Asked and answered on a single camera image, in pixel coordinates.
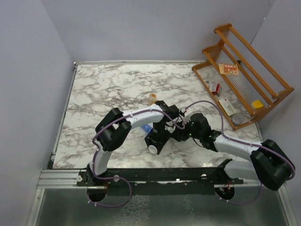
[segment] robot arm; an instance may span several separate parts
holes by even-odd
[[[288,164],[277,156],[256,146],[234,142],[225,138],[221,132],[211,129],[206,117],[201,113],[193,114],[188,120],[185,120],[185,129],[179,129],[183,124],[180,121],[177,123],[179,127],[171,130],[166,125],[170,120],[163,113],[152,110],[160,110],[173,120],[178,118],[179,115],[184,116],[175,105],[169,107],[163,101],[157,101],[155,104],[138,111],[121,112],[118,108],[112,109],[96,127],[97,133],[116,119],[124,118],[126,115],[130,115],[130,117],[120,120],[115,124],[116,126],[111,125],[97,138],[100,150],[95,159],[94,169],[96,175],[101,175],[107,170],[107,163],[112,151],[123,144],[130,130],[147,123],[153,123],[153,129],[146,136],[145,142],[148,148],[155,148],[157,154],[160,154],[170,138],[178,142],[193,138],[198,139],[206,149],[230,153],[247,160],[230,161],[225,166],[224,171],[230,178],[258,179],[267,188],[278,190],[292,173],[292,169]],[[135,115],[136,112],[141,111],[143,111],[142,114]],[[250,143],[242,139],[236,140],[242,143]],[[268,147],[291,163],[274,141],[252,142],[252,144]]]

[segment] yellow sponge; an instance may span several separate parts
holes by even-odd
[[[254,100],[251,105],[252,105],[252,108],[255,110],[264,107],[264,105],[262,104],[262,102],[260,100]]]

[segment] white wall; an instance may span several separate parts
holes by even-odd
[[[39,0],[0,2],[0,221],[26,225],[72,76]]]
[[[264,138],[275,140],[296,166],[296,177],[287,182],[294,212],[301,225],[301,1],[276,0],[252,46],[295,88],[260,121]]]
[[[200,60],[232,23],[253,39],[274,0],[42,0],[74,61]]]

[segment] wooden dish rack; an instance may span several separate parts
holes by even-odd
[[[219,106],[233,130],[237,130],[262,119],[287,95],[289,95],[294,88],[290,87],[280,77],[280,75],[251,47],[251,45],[232,27],[231,24],[218,26],[215,28],[214,32],[220,36],[220,40],[216,45],[209,46],[202,50],[202,53],[205,54],[207,60],[193,66],[192,70],[196,73],[210,96]],[[231,118],[224,111],[216,96],[211,93],[209,87],[198,73],[199,69],[211,65],[218,73],[220,73],[219,63],[233,63],[238,65],[239,76],[220,75],[251,117],[249,121],[244,122],[243,124],[233,124]],[[275,89],[272,89],[258,72],[260,72],[260,74],[268,81],[271,81],[271,78],[274,77],[274,79],[276,79],[281,85],[279,85],[280,91],[276,92]],[[264,103],[263,108],[254,110],[251,107],[251,103],[256,99],[259,99]]]

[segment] marble table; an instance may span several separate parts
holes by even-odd
[[[191,70],[192,64],[120,64],[79,65],[58,142],[54,169],[85,168],[92,160],[95,146],[91,143],[95,127],[114,107],[135,110],[148,106],[148,96],[179,109],[198,100],[212,101]],[[238,112],[242,105],[217,71],[208,67],[199,70],[203,78],[222,84],[221,97],[227,97]],[[211,128],[220,130],[221,119],[209,104],[197,104],[187,113],[201,112]],[[232,137],[260,141],[255,124],[232,131],[225,121],[226,134]],[[226,158],[239,159],[226,153],[215,153],[197,146],[193,140],[176,142],[170,139],[160,155],[150,153],[141,128],[130,131],[124,144],[113,152],[108,168],[171,168],[215,167]]]

